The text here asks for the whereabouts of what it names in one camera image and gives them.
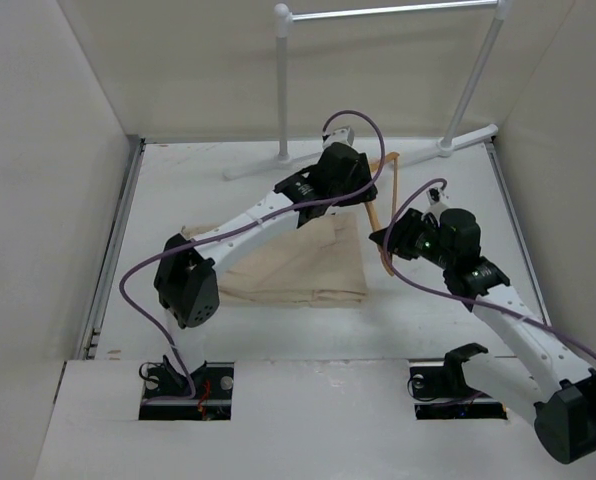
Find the rectangular opening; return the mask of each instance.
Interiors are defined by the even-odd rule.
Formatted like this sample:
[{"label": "rectangular opening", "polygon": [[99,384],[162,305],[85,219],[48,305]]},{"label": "rectangular opening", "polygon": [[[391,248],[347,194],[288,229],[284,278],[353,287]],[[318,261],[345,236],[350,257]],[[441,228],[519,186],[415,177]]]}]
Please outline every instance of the rectangular opening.
[{"label": "rectangular opening", "polygon": [[475,420],[496,418],[507,420],[507,411],[498,402],[462,403],[442,405],[417,403],[416,420]]},{"label": "rectangular opening", "polygon": [[416,400],[431,401],[437,398],[466,398],[474,393],[470,388],[456,388],[447,382],[443,362],[411,362],[408,385],[410,394]]},{"label": "rectangular opening", "polygon": [[[196,382],[196,395],[190,399],[179,391],[179,385],[186,386],[184,377],[176,377],[170,369],[152,367],[148,374],[152,382],[148,385],[145,380],[138,420],[230,420],[234,364],[208,363],[201,375]],[[160,390],[154,389],[154,384],[160,386]]]}]

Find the beige cloth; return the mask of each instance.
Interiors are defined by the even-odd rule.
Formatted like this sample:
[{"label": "beige cloth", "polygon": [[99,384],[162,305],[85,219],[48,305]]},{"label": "beige cloth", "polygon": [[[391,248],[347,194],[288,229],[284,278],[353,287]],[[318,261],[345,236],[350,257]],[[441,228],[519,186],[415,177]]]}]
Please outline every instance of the beige cloth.
[{"label": "beige cloth", "polygon": [[[190,239],[215,226],[183,228]],[[355,306],[367,296],[356,216],[327,215],[274,238],[218,280],[221,302]]]}]

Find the white floor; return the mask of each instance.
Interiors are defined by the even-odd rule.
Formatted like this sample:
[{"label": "white floor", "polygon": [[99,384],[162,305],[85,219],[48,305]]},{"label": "white floor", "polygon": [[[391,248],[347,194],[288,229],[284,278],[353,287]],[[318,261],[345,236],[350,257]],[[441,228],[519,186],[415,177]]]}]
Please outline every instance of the white floor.
[{"label": "white floor", "polygon": [[509,420],[417,421],[407,362],[237,362],[228,422],[137,421],[138,361],[70,362],[36,480],[596,480]]},{"label": "white floor", "polygon": [[63,362],[0,365],[0,479],[31,479],[54,408]]},{"label": "white floor", "polygon": [[[387,148],[403,151],[416,143],[388,139]],[[306,154],[318,144],[297,142],[292,150]],[[378,153],[374,140],[360,139],[356,147]],[[596,479],[596,453],[564,467],[513,412],[509,421],[415,420],[403,358],[442,357],[474,341],[498,355],[511,352],[462,305],[388,277],[368,241],[363,262],[371,294],[362,307],[221,306],[208,322],[208,359],[236,361],[230,422],[137,421],[138,365],[158,359],[166,346],[156,329],[122,302],[120,276],[161,251],[183,224],[225,221],[255,203],[290,172],[225,182],[221,170],[274,149],[271,142],[147,148],[97,360],[68,364],[36,479]],[[383,222],[391,175],[387,170],[378,183]],[[456,206],[476,214],[484,254],[537,312],[485,147],[402,170],[400,200],[437,176],[449,180]],[[417,206],[425,208],[424,200]],[[355,211],[364,237],[370,231],[364,210]],[[443,287],[432,265],[399,265],[414,279]],[[164,318],[152,287],[154,272],[155,266],[138,275],[129,290]]]},{"label": "white floor", "polygon": [[[387,150],[402,152],[420,141],[387,139]],[[296,155],[318,151],[319,141],[293,142]],[[378,156],[374,139],[355,145]],[[97,359],[159,359],[166,344],[140,315],[120,297],[118,281],[131,266],[162,251],[165,241],[182,225],[220,223],[241,213],[291,172],[265,174],[226,182],[224,167],[273,154],[273,142],[149,145],[131,208],[114,278]],[[386,222],[391,208],[392,171],[378,182],[378,212]],[[538,312],[537,300],[524,266],[511,221],[496,183],[484,145],[456,152],[400,171],[399,198],[403,201],[425,181],[442,176],[455,206],[473,211],[483,230],[483,252],[512,279],[528,305]],[[418,208],[426,208],[421,198]],[[359,219],[361,238],[370,233],[362,206],[352,207]],[[480,342],[491,352],[511,352],[484,324],[456,302],[413,290],[388,277],[375,246],[362,243],[370,297],[358,309],[272,308],[221,306],[206,324],[205,353],[209,360],[257,359],[377,359],[438,358],[465,343]],[[418,260],[399,262],[412,278],[444,289],[442,272]],[[129,292],[161,320],[153,278],[156,265],[129,282]]]}]

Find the wooden stick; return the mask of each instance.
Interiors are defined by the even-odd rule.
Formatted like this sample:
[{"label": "wooden stick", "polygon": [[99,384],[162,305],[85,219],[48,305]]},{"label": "wooden stick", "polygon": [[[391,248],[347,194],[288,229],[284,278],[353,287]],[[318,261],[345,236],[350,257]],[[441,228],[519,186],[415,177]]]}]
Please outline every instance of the wooden stick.
[{"label": "wooden stick", "polygon": [[[378,214],[376,213],[376,209],[374,207],[373,202],[366,202],[365,203],[365,210],[367,210],[367,216],[369,217],[369,224],[371,225],[371,230],[377,232],[382,227],[380,226],[380,221],[378,220]],[[394,276],[394,272],[389,268],[387,262],[385,261],[385,257],[382,255],[382,248],[380,245],[376,245],[378,247],[378,254],[380,255],[380,261],[382,262],[382,266],[385,267],[385,270],[390,276]]]},{"label": "wooden stick", "polygon": [[[385,155],[385,166],[390,162],[395,161],[399,156],[400,154],[397,152],[390,152],[387,155]],[[369,170],[371,170],[371,173],[374,173],[376,170],[378,170],[378,165],[380,165],[380,161],[371,162],[369,164]]]}]

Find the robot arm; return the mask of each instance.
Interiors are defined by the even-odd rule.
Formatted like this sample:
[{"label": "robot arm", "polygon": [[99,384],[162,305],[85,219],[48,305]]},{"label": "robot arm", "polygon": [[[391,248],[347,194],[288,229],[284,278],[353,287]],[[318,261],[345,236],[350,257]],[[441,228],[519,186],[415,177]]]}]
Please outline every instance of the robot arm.
[{"label": "robot arm", "polygon": [[[480,254],[480,227],[470,212],[450,208],[441,190],[428,191],[425,214],[409,209],[394,225],[388,252],[423,257],[443,269],[448,290],[516,354],[499,359],[478,344],[445,356],[444,381],[455,391],[485,392],[533,425],[549,454],[570,463],[596,450],[596,370],[552,333],[523,321],[536,316],[507,276]],[[383,244],[386,230],[370,239]]]},{"label": "robot arm", "polygon": [[[217,279],[222,273],[272,238],[324,215],[330,206],[299,204],[352,194],[369,183],[369,162],[365,154],[351,147],[353,137],[349,127],[335,130],[324,138],[324,150],[318,163],[281,181],[244,213],[192,241],[233,232],[252,222],[257,222],[257,226],[160,261],[154,286],[160,304],[171,312],[181,329],[202,325],[216,312],[220,303]],[[336,205],[344,207],[369,202],[376,195],[377,189],[372,186],[364,193]],[[290,209],[293,205],[296,205],[295,210]],[[288,210],[263,222],[265,216],[281,209]],[[178,234],[167,241],[165,250],[192,241]]]}]

